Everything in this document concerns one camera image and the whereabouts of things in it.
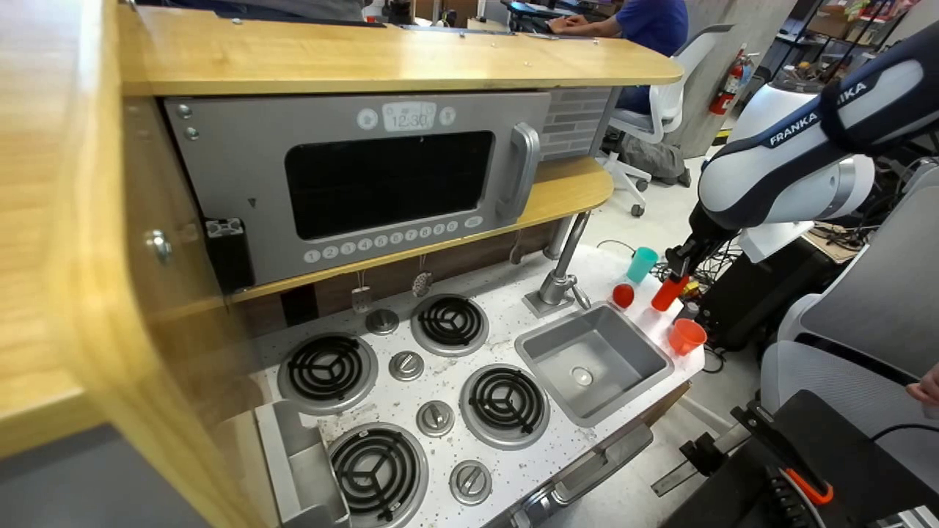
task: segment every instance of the hand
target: hand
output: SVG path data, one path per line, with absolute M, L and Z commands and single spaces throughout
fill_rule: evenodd
M 567 19 L 564 17 L 552 19 L 548 21 L 547 23 L 547 27 L 551 29 L 551 33 L 554 33 L 555 35 L 563 34 L 564 28 L 566 28 L 568 25 L 570 24 L 567 22 Z
M 939 364 L 931 368 L 919 383 L 907 385 L 906 392 L 927 405 L 939 407 Z
M 587 19 L 585 19 L 583 15 L 573 15 L 573 16 L 567 17 L 566 20 L 567 20 L 567 25 L 587 25 L 589 23 L 587 22 Z

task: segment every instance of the red ball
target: red ball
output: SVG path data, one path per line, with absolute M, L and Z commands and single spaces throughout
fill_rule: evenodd
M 613 302 L 621 308 L 628 308 L 635 297 L 636 292 L 628 284 L 619 284 L 613 289 Z

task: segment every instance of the office chair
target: office chair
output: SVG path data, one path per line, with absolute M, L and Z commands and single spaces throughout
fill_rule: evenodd
M 645 116 L 629 110 L 616 109 L 609 119 L 609 126 L 642 141 L 660 143 L 666 132 L 672 132 L 682 124 L 682 103 L 688 76 L 732 27 L 733 24 L 720 23 L 702 29 L 672 57 L 685 69 L 682 79 L 671 85 L 652 86 L 649 89 L 649 106 L 652 113 Z M 628 191 L 638 201 L 638 204 L 633 205 L 631 210 L 633 216 L 642 216 L 645 212 L 646 201 L 639 191 L 645 191 L 648 188 L 652 175 L 619 161 L 618 156 L 618 149 L 614 148 L 606 159 L 601 157 L 597 158 L 597 161 L 613 176 L 613 183 L 617 189 Z M 630 176 L 639 179 L 639 183 L 633 183 L 629 179 Z
M 939 296 L 931 286 L 939 165 L 931 170 L 828 290 L 789 309 L 762 360 L 768 411 L 807 389 L 871 437 L 900 424 L 939 427 L 903 387 L 939 363 Z M 939 432 L 902 428 L 876 442 L 939 489 Z

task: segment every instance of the metal sink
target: metal sink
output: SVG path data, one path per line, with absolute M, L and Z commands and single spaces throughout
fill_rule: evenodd
M 607 304 L 521 335 L 516 351 L 581 427 L 597 425 L 675 368 L 662 349 Z

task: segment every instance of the red fire extinguisher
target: red fire extinguisher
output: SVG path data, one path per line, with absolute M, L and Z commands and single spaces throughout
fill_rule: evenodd
M 752 70 L 753 63 L 748 57 L 744 56 L 746 49 L 747 45 L 744 44 L 743 47 L 740 48 L 740 51 L 737 52 L 737 57 L 733 59 L 731 69 L 727 72 L 727 79 L 724 81 L 724 85 L 717 91 L 714 100 L 711 101 L 709 110 L 711 110 L 712 114 L 717 114 L 718 116 L 727 114 L 727 109 L 730 107 L 734 96 L 736 96 L 740 88 L 749 81 L 749 70 Z

